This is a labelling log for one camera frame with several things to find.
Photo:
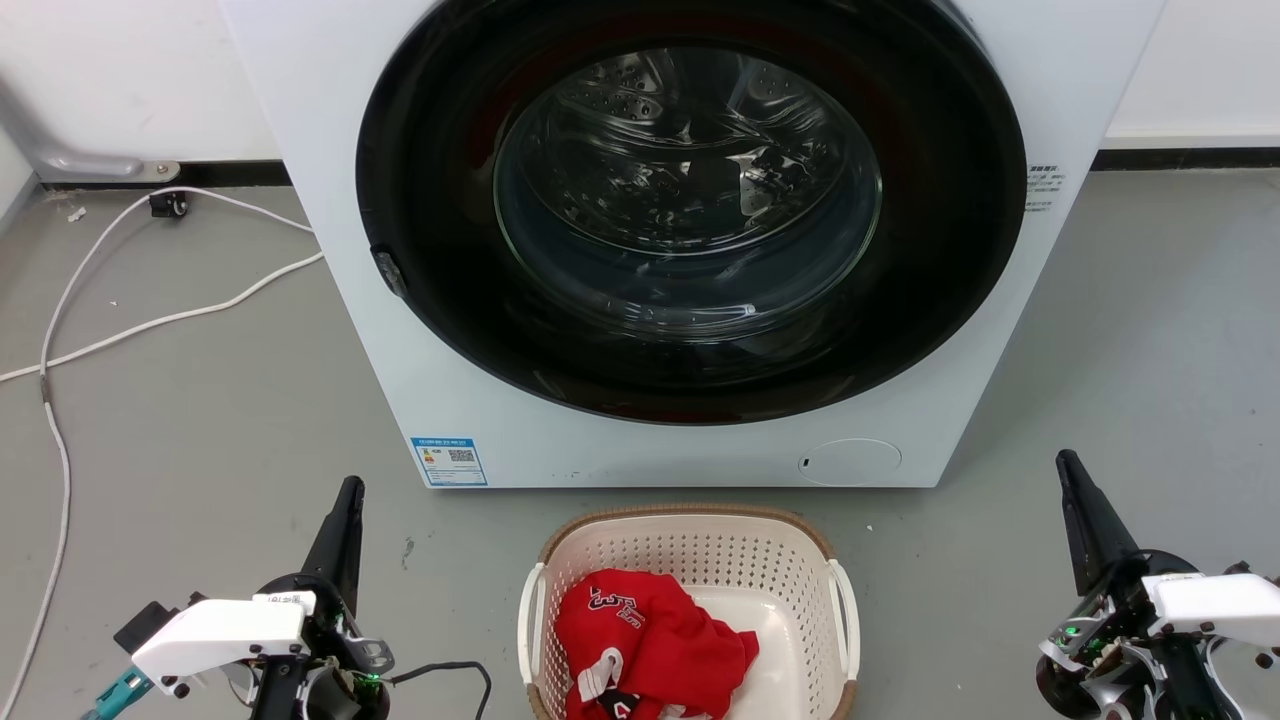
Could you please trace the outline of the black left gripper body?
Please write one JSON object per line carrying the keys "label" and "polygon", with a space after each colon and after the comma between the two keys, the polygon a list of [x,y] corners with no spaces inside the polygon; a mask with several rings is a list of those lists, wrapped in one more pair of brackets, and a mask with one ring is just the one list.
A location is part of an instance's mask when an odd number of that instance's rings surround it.
{"label": "black left gripper body", "polygon": [[384,641],[356,624],[358,574],[296,573],[262,587],[268,600],[307,600],[297,637],[282,650],[253,650],[252,719],[385,719],[380,675],[394,666]]}

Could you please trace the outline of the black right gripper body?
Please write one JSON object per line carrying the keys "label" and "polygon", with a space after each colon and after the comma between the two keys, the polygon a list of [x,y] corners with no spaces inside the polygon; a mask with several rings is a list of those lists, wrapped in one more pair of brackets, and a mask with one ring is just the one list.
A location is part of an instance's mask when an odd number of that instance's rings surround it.
{"label": "black right gripper body", "polygon": [[1039,644],[1036,685],[1066,719],[1215,719],[1206,660],[1217,582],[1134,552],[1085,573],[1080,605]]}

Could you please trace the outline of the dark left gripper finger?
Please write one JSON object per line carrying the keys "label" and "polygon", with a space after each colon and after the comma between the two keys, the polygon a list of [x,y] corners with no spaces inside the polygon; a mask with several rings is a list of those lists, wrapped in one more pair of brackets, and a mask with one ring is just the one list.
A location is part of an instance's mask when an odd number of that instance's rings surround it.
{"label": "dark left gripper finger", "polygon": [[358,609],[365,492],[360,477],[343,479],[300,571],[300,588],[340,598],[349,612]]}

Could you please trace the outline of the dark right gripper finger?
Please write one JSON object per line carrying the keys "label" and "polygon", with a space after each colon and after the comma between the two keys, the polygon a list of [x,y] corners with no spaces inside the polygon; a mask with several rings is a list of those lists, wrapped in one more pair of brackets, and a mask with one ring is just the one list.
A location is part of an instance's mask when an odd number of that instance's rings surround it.
{"label": "dark right gripper finger", "polygon": [[1076,451],[1056,455],[1062,516],[1076,594],[1088,596],[1114,566],[1139,552],[1139,546],[1094,483]]}

